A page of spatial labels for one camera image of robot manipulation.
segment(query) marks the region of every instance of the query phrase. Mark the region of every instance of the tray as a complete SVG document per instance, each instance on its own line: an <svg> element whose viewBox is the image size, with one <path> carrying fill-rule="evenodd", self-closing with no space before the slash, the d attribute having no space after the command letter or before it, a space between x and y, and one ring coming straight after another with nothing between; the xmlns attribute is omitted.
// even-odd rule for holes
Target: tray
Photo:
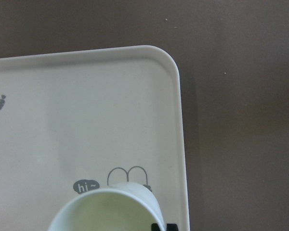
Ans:
<svg viewBox="0 0 289 231"><path fill-rule="evenodd" d="M189 230L173 59L153 46L0 59L0 231L47 230L78 194L122 181Z"/></svg>

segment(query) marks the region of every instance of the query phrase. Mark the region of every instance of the dark tabletop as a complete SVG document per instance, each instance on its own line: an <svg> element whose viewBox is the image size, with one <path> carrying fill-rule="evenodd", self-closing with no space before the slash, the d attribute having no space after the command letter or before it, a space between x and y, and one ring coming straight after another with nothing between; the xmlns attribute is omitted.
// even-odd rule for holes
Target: dark tabletop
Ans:
<svg viewBox="0 0 289 231"><path fill-rule="evenodd" d="M154 45L181 75L192 231L289 231L289 0L0 0L0 58Z"/></svg>

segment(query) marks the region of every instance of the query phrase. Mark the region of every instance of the cup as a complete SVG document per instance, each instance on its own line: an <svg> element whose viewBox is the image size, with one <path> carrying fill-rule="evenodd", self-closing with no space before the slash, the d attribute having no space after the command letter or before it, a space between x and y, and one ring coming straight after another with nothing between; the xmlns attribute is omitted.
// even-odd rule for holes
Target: cup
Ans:
<svg viewBox="0 0 289 231"><path fill-rule="evenodd" d="M155 196L141 184L125 182L79 195L48 231L151 231L153 223L166 230Z"/></svg>

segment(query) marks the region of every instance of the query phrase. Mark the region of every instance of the brown table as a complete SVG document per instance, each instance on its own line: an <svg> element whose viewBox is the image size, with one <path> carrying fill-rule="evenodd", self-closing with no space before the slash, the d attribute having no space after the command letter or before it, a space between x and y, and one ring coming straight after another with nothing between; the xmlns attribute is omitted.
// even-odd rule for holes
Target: brown table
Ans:
<svg viewBox="0 0 289 231"><path fill-rule="evenodd" d="M139 44L181 73L192 231L289 231L289 0L0 1L0 58Z"/></svg>

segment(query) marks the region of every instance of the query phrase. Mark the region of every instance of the cup rim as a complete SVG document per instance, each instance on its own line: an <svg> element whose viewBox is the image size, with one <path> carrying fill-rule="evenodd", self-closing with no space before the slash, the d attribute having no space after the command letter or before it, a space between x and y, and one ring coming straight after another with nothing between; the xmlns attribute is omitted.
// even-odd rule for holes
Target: cup rim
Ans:
<svg viewBox="0 0 289 231"><path fill-rule="evenodd" d="M67 208L69 208L72 204L74 204L76 201L82 199L83 197L87 197L93 194L100 194L100 193L116 193L116 194L120 194L123 196L126 196L130 199L133 199L134 201L136 201L137 203L139 203L140 205L142 205L150 214L151 216L154 218L154 220L156 221L156 223L159 226L160 231L165 231L164 228L164 224L163 222L160 220L160 218L158 217L158 215L153 211L153 209L150 208L150 206L148 206L142 199L138 198L137 196L133 195L132 193L117 189L117 188L101 188L101 189L94 189L91 191L87 191L82 193L81 195L76 196L75 198L73 198L71 201L69 201L67 204L65 204L58 212L57 214L54 216L53 220L51 221L51 224L48 228L48 231L51 231L51 228L55 222L55 220L65 211L67 210Z"/></svg>

